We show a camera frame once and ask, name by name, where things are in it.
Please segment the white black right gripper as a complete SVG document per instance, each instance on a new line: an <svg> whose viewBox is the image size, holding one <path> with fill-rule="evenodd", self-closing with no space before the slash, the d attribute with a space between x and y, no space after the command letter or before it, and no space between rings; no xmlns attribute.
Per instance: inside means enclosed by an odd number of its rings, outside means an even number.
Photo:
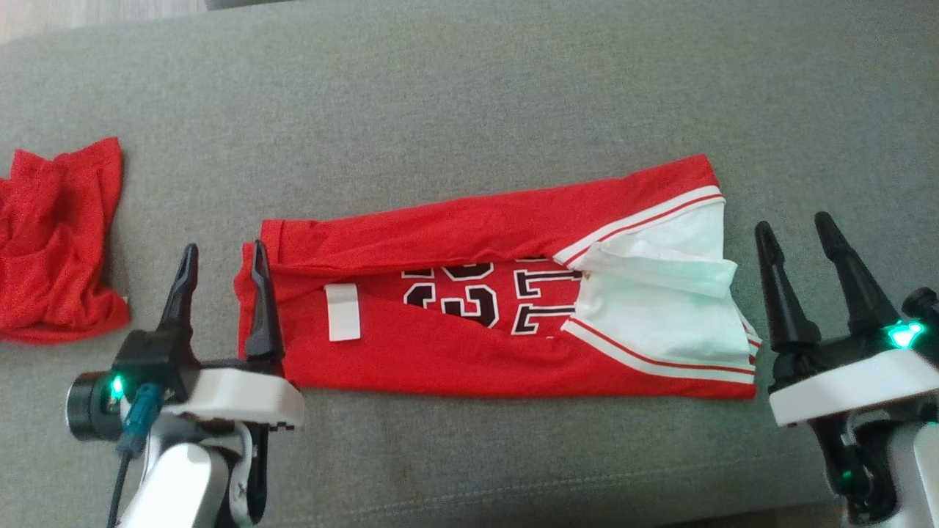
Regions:
<svg viewBox="0 0 939 528"><path fill-rule="evenodd" d="M822 369L770 395L775 424L787 427L936 393L937 326L899 321L894 304L832 215L816 213L814 223L841 282L849 333L858 337L825 343L821 349L838 360L849 357L849 363ZM792 288L785 255L768 221L756 224L756 249L771 350L789 353L818 344L819 329Z"/></svg>

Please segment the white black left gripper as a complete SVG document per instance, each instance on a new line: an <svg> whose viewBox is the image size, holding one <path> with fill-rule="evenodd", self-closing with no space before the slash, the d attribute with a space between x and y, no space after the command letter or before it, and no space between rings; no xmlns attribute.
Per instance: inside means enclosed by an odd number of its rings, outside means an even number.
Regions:
<svg viewBox="0 0 939 528"><path fill-rule="evenodd" d="M183 250L157 331L192 335L192 296L198 283L199 250L190 243ZM267 248L254 242L249 276L255 285L254 314L244 351L250 362L281 362L284 338L268 263ZM259 423L298 428L305 421L305 400L299 389L278 375L235 368L202 369L187 401L166 404L166 415L188 415L199 421Z"/></svg>

